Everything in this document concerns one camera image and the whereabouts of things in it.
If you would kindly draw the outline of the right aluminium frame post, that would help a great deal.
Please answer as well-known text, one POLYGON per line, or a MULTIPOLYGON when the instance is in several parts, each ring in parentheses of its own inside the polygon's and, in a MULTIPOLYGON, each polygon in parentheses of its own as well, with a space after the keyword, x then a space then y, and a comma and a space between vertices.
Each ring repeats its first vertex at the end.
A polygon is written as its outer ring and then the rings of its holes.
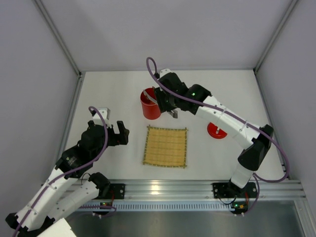
POLYGON ((299 4, 300 0, 290 0, 288 6, 286 7, 284 13, 281 15, 279 22, 277 23, 276 27, 274 28, 269 40, 264 47, 255 67, 253 68, 253 72, 255 75, 259 72, 260 68, 262 67, 265 59, 269 55, 271 49, 273 48, 274 44, 276 43, 277 39, 281 35, 283 28, 287 24, 289 18, 293 14, 295 8, 299 4))

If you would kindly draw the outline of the red cylindrical container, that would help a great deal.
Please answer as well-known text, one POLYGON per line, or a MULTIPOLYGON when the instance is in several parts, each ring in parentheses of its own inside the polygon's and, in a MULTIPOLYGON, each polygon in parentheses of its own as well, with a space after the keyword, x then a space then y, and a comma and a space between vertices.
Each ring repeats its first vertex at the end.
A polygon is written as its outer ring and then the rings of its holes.
MULTIPOLYGON (((153 88, 145 89, 153 98, 156 99, 153 88)), ((142 106, 143 115, 150 120, 158 119, 161 115, 159 106, 151 102, 142 92, 140 95, 140 101, 142 106)))

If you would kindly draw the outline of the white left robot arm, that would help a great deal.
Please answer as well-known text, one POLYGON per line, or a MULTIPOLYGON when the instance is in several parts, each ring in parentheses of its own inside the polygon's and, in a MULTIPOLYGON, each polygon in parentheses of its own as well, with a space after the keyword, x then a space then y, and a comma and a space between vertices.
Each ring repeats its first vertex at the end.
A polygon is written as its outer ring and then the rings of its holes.
POLYGON ((6 223, 20 237, 36 237, 54 222, 65 218, 86 202, 104 198, 110 181, 100 172, 90 175, 76 191, 65 198, 62 195, 93 167, 105 148, 127 145, 129 130, 123 121, 117 121, 118 133, 112 125, 100 120, 88 122, 88 128, 73 147, 65 150, 50 176, 29 203, 16 213, 7 215, 6 223))

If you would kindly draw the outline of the red round lid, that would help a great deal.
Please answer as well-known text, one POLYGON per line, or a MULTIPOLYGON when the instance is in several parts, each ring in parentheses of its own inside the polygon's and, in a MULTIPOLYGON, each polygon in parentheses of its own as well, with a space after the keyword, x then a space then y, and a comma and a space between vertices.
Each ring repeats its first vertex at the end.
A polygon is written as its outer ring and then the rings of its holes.
POLYGON ((213 123, 209 123, 207 126, 208 134, 215 139, 223 139, 227 136, 227 133, 214 125, 213 123))

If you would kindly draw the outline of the left aluminium frame post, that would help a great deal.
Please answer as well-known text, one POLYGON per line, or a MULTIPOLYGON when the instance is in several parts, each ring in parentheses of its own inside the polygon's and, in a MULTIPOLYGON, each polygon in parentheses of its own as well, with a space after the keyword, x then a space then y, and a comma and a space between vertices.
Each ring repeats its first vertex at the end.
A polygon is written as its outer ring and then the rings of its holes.
POLYGON ((69 51, 65 41, 62 38, 62 35, 60 34, 59 30, 57 29, 52 17, 50 16, 46 6, 44 5, 43 1, 41 0, 32 0, 34 6, 40 13, 41 17, 43 18, 45 24, 47 25, 48 29, 52 33, 55 41, 57 42, 58 46, 60 47, 62 53, 66 57, 68 63, 70 64, 71 68, 73 69, 74 73, 80 77, 82 75, 82 72, 78 68, 73 56, 71 55, 71 52, 69 51))

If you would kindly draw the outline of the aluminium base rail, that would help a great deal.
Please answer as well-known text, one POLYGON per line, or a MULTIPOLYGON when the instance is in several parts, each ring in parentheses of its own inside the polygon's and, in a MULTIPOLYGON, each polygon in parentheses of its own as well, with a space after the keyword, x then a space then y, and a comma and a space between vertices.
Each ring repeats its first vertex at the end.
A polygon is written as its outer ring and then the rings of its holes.
MULTIPOLYGON (((260 201, 297 201, 306 195, 299 181, 285 180, 281 183, 254 182, 257 197, 214 198, 211 180, 112 180, 111 184, 124 183, 124 199, 94 198, 75 211, 235 211, 260 201)), ((77 181, 62 195, 67 197, 83 183, 77 181)))

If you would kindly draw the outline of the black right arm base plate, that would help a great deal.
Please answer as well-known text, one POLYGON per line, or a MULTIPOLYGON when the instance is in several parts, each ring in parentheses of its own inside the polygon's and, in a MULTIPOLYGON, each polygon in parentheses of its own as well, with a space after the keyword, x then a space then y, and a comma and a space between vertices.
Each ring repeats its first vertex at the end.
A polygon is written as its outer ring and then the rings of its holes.
POLYGON ((248 182, 244 188, 239 188, 231 181, 213 183, 214 198, 245 198, 246 194, 249 198, 257 197, 257 187, 254 182, 248 182))

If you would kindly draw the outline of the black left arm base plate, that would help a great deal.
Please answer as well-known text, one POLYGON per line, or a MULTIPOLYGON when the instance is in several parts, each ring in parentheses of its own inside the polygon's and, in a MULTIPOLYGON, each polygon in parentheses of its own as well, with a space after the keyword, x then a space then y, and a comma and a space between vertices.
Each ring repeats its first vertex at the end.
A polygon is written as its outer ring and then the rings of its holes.
POLYGON ((99 192, 97 199, 124 199, 125 184, 114 183, 107 185, 99 192))

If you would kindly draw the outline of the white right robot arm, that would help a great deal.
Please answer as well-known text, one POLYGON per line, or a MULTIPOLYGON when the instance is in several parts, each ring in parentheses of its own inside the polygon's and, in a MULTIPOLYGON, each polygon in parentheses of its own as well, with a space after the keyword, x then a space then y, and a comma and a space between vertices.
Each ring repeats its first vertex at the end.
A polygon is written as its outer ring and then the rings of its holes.
POLYGON ((224 107, 209 90, 199 84, 187 87, 169 69, 154 73, 154 79, 159 85, 154 94, 162 113, 175 109, 188 111, 214 124, 240 144, 242 152, 229 185, 235 190, 243 189, 267 155, 274 129, 268 124, 262 127, 249 124, 224 107))

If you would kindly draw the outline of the square bamboo tray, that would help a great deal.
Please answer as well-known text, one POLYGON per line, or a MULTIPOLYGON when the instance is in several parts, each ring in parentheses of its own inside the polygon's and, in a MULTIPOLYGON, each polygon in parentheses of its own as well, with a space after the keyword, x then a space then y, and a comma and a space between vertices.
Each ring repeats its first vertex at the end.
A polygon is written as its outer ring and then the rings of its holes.
POLYGON ((147 136, 142 163, 155 167, 186 168, 186 128, 173 129, 147 126, 147 136))

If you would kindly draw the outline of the steel serving tongs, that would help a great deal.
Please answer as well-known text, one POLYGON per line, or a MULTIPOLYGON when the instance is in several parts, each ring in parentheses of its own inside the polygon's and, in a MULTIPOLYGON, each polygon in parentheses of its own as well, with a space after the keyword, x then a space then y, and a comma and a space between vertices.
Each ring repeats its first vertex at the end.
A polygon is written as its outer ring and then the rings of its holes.
MULTIPOLYGON (((144 95, 154 104, 158 105, 158 102, 155 98, 153 98, 146 90, 143 90, 144 95)), ((167 111, 169 115, 171 115, 174 119, 178 119, 178 112, 176 110, 167 111)))

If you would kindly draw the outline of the aluminium frame post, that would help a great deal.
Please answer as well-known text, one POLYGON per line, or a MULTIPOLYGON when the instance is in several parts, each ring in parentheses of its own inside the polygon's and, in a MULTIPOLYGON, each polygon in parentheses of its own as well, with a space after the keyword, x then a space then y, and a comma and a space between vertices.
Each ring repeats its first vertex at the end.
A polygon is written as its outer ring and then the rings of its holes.
POLYGON ((279 22, 277 23, 276 27, 274 28, 269 40, 264 47, 255 67, 253 68, 253 72, 255 75, 259 72, 260 68, 262 67, 265 59, 269 55, 271 49, 273 48, 274 44, 276 43, 277 39, 281 35, 283 28, 287 24, 289 18, 293 14, 295 8, 299 4, 300 0, 290 0, 288 6, 286 7, 284 13, 281 15, 279 22))
POLYGON ((52 33, 55 41, 57 42, 58 46, 60 47, 62 53, 66 57, 68 63, 70 64, 71 68, 73 69, 74 73, 80 77, 82 75, 82 72, 78 68, 73 56, 71 55, 71 52, 69 51, 65 41, 62 38, 62 35, 60 34, 59 30, 57 29, 52 17, 50 16, 46 6, 44 5, 43 1, 41 0, 32 0, 34 6, 40 13, 41 17, 43 18, 45 24, 47 25, 48 29, 52 33))

